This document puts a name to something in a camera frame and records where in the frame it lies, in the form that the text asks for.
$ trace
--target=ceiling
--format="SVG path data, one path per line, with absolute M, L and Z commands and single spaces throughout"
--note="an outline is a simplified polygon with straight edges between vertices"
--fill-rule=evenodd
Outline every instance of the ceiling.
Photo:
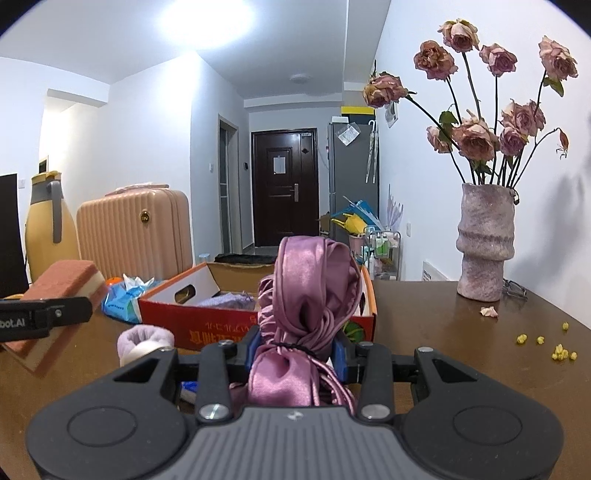
M 247 1 L 255 14 L 251 32 L 225 47 L 198 50 L 245 99 L 341 92 L 344 70 L 350 81 L 366 79 L 390 3 Z M 45 0 L 0 38 L 0 56 L 113 84 L 186 52 L 160 30 L 162 14 L 172 2 Z M 349 15 L 348 24 L 349 3 L 357 5 L 357 11 Z M 223 12 L 217 21 L 223 22 Z M 347 62 L 345 44 L 350 52 Z M 310 80 L 293 83 L 294 74 L 306 74 Z

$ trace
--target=suitcase lock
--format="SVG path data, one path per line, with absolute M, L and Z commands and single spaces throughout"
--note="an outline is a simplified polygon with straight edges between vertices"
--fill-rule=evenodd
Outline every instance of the suitcase lock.
M 150 213 L 147 210 L 142 210 L 142 213 L 139 214 L 139 221 L 144 225 L 148 223 L 150 221 Z

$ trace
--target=ceiling light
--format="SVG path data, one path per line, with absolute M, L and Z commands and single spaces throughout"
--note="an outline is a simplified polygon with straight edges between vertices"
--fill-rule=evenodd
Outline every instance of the ceiling light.
M 239 39 L 253 20 L 243 0 L 177 0 L 164 12 L 161 26 L 170 41 L 205 50 Z

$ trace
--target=pink satin fabric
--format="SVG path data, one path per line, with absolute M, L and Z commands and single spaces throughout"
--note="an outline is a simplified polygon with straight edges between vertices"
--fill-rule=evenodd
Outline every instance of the pink satin fabric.
M 350 391 L 326 361 L 335 335 L 359 304 L 361 282 L 346 245 L 321 237 L 281 241 L 275 273 L 259 285 L 263 345 L 250 373 L 249 404 L 319 406 L 326 398 L 353 411 Z M 305 347 L 316 358 L 274 342 Z

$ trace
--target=yellow thermos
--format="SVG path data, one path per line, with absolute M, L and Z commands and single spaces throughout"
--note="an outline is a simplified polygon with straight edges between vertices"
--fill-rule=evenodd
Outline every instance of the yellow thermos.
M 33 282 L 58 260 L 80 259 L 76 226 L 64 202 L 57 171 L 33 177 L 25 249 Z

